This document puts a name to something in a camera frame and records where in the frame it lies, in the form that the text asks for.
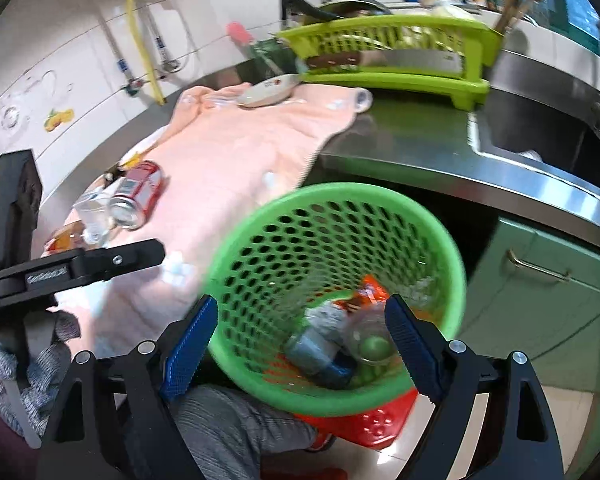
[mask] lime green dish rack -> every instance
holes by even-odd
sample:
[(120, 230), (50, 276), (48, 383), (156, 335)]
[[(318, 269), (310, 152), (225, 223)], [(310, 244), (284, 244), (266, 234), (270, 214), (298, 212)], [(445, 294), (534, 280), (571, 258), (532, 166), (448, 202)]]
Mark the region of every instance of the lime green dish rack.
[(301, 77), (311, 83), (447, 95), (456, 108), (467, 111), (484, 102), (490, 85), (482, 78), (482, 67), (495, 62), (503, 40), (503, 35), (482, 22), (416, 14), (346, 18), (282, 30), (278, 36), (303, 60), (378, 49), (457, 53), (462, 60), (460, 74), (411, 66), (334, 66), (312, 69)]

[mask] green lime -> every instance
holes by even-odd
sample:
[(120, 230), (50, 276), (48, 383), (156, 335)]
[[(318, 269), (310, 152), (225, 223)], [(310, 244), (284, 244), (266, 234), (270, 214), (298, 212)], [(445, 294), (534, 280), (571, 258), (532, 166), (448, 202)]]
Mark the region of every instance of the green lime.
[(384, 361), (394, 354), (395, 349), (390, 341), (382, 336), (372, 335), (367, 337), (358, 347), (360, 357), (367, 361)]

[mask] yellow gas hose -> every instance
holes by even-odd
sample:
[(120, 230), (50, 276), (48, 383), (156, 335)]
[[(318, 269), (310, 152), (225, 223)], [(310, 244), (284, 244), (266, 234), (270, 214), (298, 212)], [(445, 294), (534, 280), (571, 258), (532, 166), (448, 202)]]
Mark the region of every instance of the yellow gas hose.
[(131, 30), (131, 35), (134, 38), (134, 42), (136, 44), (136, 47), (138, 48), (138, 52), (140, 52), (142, 64), (144, 65), (147, 77), (149, 78), (149, 84), (151, 85), (151, 88), (154, 91), (154, 99), (160, 106), (162, 106), (164, 104), (164, 95), (162, 95), (162, 91), (160, 90), (158, 82), (155, 79), (154, 66), (151, 63), (149, 54), (147, 53), (146, 48), (144, 47), (142, 37), (140, 36), (140, 32), (138, 31), (138, 24), (136, 23), (136, 19), (134, 17), (135, 6), (136, 0), (126, 0), (126, 17), (129, 22), (129, 29)]

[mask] pink brush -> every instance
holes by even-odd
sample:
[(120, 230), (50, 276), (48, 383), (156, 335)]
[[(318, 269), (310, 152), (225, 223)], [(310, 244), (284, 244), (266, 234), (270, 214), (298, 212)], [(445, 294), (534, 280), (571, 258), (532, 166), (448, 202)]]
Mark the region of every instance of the pink brush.
[(226, 26), (226, 33), (232, 41), (240, 46), (248, 47), (256, 56), (263, 60), (267, 66), (273, 70), (276, 75), (283, 75), (284, 72), (272, 60), (265, 56), (257, 47), (258, 42), (254, 39), (251, 33), (244, 28), (244, 25), (238, 22), (231, 22)]

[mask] green plastic basket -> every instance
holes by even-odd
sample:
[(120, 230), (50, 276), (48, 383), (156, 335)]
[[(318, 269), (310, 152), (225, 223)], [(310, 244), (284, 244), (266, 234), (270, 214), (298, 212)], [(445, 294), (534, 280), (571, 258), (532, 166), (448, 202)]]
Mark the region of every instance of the green plastic basket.
[(413, 383), (399, 356), (360, 366), (347, 390), (314, 385), (283, 358), (308, 307), (348, 298), (366, 274), (425, 312), (446, 338), (458, 331), (466, 280), (458, 248), (429, 211), (394, 191), (341, 182), (270, 202), (238, 226), (210, 267), (218, 300), (209, 344), (245, 391), (301, 415), (343, 416), (389, 402)]
[(489, 82), (483, 65), (496, 59), (503, 35), (482, 22), (414, 14), (363, 16), (290, 28), (278, 33), (298, 57), (377, 49), (433, 49), (456, 52), (463, 60), (462, 74), (426, 72), (412, 67), (360, 66), (321, 68), (302, 74), (313, 83), (364, 86), (430, 92), (451, 97), (454, 106), (471, 111), (483, 103)]

